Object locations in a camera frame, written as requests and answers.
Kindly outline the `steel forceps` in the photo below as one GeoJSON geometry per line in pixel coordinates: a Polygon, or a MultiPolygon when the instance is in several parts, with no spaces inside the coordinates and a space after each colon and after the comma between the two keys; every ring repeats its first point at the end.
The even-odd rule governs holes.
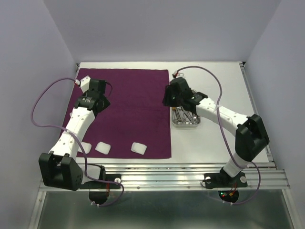
{"type": "Polygon", "coordinates": [[[192,112],[190,112],[190,120],[191,120],[191,122],[192,122],[193,125],[196,125],[196,124],[197,124],[196,115],[193,114],[192,112]]]}
{"type": "Polygon", "coordinates": [[[182,120],[181,120],[181,117],[180,117],[180,114],[179,114],[179,110],[177,109],[177,107],[173,107],[172,108],[173,110],[173,114],[175,116],[175,122],[176,124],[181,124],[182,123],[182,120]]]}

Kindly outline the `curved forceps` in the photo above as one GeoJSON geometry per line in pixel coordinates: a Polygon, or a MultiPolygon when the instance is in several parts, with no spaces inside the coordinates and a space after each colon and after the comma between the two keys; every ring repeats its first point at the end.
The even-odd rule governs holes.
{"type": "Polygon", "coordinates": [[[180,117],[183,125],[190,125],[192,122],[190,121],[189,114],[183,108],[180,109],[180,117]]]}

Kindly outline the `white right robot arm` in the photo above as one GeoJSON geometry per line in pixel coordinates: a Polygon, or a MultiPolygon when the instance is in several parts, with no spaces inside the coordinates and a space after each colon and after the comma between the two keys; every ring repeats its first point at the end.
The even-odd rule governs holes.
{"type": "Polygon", "coordinates": [[[182,107],[184,110],[218,124],[223,137],[227,130],[235,137],[234,153],[218,174],[218,181],[230,186],[256,156],[266,148],[270,139],[262,118],[253,114],[246,116],[219,105],[207,95],[194,93],[184,78],[176,78],[165,87],[163,105],[182,107]]]}

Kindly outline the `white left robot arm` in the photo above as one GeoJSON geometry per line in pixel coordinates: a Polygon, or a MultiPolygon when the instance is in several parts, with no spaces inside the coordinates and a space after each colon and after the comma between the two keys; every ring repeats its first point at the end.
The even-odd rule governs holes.
{"type": "Polygon", "coordinates": [[[44,185],[76,191],[81,187],[84,171],[76,162],[77,153],[84,148],[81,142],[97,115],[110,106],[105,96],[105,80],[89,76],[74,80],[82,95],[76,100],[66,127],[48,153],[39,157],[39,166],[44,185]]]}

